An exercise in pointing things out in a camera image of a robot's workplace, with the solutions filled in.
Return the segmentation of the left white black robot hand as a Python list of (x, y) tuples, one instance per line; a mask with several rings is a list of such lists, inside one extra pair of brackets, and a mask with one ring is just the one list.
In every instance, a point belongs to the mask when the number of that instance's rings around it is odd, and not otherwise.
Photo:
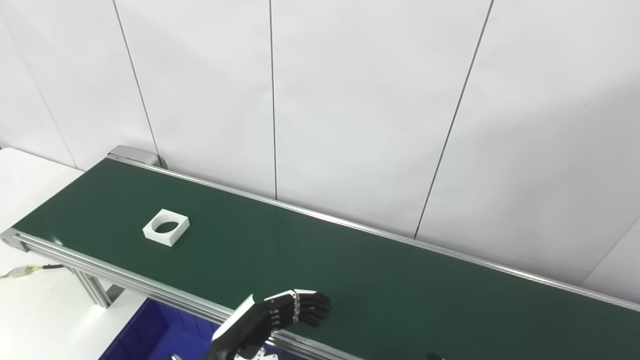
[(276, 360), (265, 349), (272, 333), (299, 322), (318, 328), (330, 310), (330, 297), (318, 291), (290, 289), (262, 301), (250, 294), (213, 333), (201, 359)]

